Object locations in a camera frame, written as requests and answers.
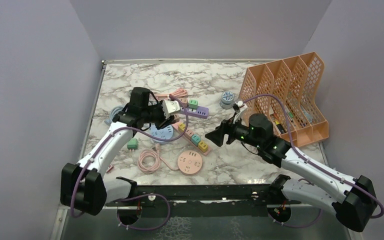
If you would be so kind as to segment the yellow charger plug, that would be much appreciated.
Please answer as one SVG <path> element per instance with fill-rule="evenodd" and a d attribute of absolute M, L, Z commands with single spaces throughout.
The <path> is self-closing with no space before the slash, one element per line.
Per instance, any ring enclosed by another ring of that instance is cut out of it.
<path fill-rule="evenodd" d="M 206 153 L 208 150 L 209 150 L 209 145 L 205 142 L 205 141 L 203 141 L 203 140 L 201 140 L 199 143 L 198 143 L 198 148 L 199 148 L 199 150 L 202 152 L 202 153 Z"/>
<path fill-rule="evenodd" d="M 179 130 L 180 132 L 184 132 L 185 129 L 186 129 L 186 124 L 185 124 L 185 123 L 180 123 L 180 124 L 178 125 L 178 130 Z"/>

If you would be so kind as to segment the pink dual USB charger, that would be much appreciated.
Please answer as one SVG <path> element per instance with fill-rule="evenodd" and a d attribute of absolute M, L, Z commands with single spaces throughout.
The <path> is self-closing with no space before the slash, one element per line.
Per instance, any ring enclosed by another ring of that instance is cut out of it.
<path fill-rule="evenodd" d="M 187 107 L 188 107 L 188 103 L 189 103 L 189 101 L 188 101 L 187 98 L 180 98 L 179 100 L 181 101 L 181 104 L 182 104 L 182 106 L 183 106 L 184 108 L 187 108 Z"/>

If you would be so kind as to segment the teal charger plug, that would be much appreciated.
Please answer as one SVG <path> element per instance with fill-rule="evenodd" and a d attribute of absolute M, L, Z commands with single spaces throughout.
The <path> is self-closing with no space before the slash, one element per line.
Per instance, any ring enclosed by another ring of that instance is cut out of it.
<path fill-rule="evenodd" d="M 192 138 L 190 139 L 190 141 L 195 145 L 195 146 L 198 146 L 199 145 L 199 143 L 201 142 L 201 137 L 199 136 L 199 135 L 197 135 L 197 134 L 194 134 L 193 136 L 192 136 Z"/>

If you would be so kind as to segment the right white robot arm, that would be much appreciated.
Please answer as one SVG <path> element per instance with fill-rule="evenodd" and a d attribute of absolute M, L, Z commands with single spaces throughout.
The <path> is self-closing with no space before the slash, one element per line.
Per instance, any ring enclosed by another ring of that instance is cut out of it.
<path fill-rule="evenodd" d="M 235 140 L 257 149 L 265 162 L 294 172 L 310 181 L 310 185 L 286 178 L 268 190 L 269 199 L 280 204 L 284 200 L 299 201 L 335 215 L 348 229 L 362 232 L 380 206 L 376 202 L 373 182 L 336 171 L 305 155 L 301 150 L 274 134 L 273 123 L 262 113 L 253 114 L 248 126 L 241 120 L 223 120 L 205 137 L 218 147 Z"/>

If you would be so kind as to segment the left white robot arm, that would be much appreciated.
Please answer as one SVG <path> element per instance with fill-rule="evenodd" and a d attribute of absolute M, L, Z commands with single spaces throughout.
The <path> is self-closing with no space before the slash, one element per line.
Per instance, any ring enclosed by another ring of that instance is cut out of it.
<path fill-rule="evenodd" d="M 104 182 L 110 164 L 119 151 L 133 139 L 144 134 L 144 125 L 165 128 L 175 122 L 182 110 L 180 100 L 170 95 L 167 99 L 150 104 L 154 93 L 144 87 L 134 87 L 129 102 L 113 118 L 109 129 L 97 145 L 77 163 L 67 163 L 61 171 L 60 203 L 96 216 L 106 203 L 120 200 L 132 205 L 137 200 L 133 181 L 117 178 Z"/>

